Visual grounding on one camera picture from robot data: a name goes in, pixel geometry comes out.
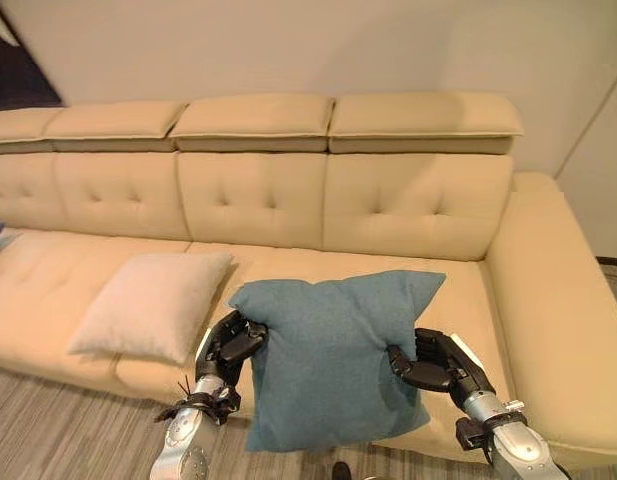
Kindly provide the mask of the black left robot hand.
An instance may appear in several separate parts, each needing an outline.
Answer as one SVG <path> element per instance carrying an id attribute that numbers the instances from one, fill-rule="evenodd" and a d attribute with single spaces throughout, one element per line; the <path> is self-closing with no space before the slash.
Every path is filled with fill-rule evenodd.
<path id="1" fill-rule="evenodd" d="M 244 362 L 267 337 L 265 325 L 233 310 L 206 331 L 195 356 L 195 381 L 214 376 L 236 387 Z"/>

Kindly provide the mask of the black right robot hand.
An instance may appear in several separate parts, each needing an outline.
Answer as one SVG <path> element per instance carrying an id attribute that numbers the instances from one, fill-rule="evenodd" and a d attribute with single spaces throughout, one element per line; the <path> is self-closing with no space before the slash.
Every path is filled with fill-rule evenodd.
<path id="1" fill-rule="evenodd" d="M 484 370 L 450 336 L 416 328 L 415 345 L 416 360 L 397 345 L 387 347 L 393 373 L 408 385 L 448 393 L 460 410 L 472 394 L 496 393 Z"/>

